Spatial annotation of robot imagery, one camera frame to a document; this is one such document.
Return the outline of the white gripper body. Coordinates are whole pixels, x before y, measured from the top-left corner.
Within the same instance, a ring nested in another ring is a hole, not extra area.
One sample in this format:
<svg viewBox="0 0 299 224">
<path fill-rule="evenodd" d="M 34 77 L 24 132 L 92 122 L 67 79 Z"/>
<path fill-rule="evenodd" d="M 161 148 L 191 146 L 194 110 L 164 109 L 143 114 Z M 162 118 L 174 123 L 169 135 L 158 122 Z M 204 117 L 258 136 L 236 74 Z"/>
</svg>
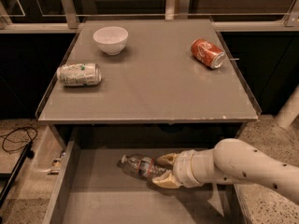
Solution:
<svg viewBox="0 0 299 224">
<path fill-rule="evenodd" d="M 200 183 L 192 173 L 192 156 L 195 150 L 187 150 L 179 153 L 173 164 L 173 175 L 185 188 L 199 187 Z"/>
</svg>

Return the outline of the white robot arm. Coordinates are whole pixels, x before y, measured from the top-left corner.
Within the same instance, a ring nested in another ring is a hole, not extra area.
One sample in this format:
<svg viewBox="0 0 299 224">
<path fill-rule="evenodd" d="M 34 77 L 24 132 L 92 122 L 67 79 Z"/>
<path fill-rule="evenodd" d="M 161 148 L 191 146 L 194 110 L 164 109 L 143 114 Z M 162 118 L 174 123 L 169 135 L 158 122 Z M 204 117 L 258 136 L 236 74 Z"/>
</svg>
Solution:
<svg viewBox="0 0 299 224">
<path fill-rule="evenodd" d="M 161 188 L 254 183 L 299 204 L 299 168 L 274 160 L 239 139 L 223 139 L 212 149 L 169 153 L 160 157 L 158 163 L 172 167 L 152 179 Z"/>
</svg>

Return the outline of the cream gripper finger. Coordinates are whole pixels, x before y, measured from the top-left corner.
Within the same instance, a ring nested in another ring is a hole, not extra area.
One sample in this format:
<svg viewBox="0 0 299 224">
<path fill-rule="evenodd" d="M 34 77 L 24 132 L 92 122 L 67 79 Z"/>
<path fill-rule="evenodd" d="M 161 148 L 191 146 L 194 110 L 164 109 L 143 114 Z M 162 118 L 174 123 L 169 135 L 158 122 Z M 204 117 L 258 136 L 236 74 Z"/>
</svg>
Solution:
<svg viewBox="0 0 299 224">
<path fill-rule="evenodd" d="M 172 171 L 166 171 L 161 176 L 153 177 L 151 181 L 156 186 L 164 189 L 178 189 L 182 186 Z"/>
<path fill-rule="evenodd" d="M 172 169 L 178 157 L 177 153 L 168 153 L 159 157 L 156 162 L 167 169 Z"/>
</svg>

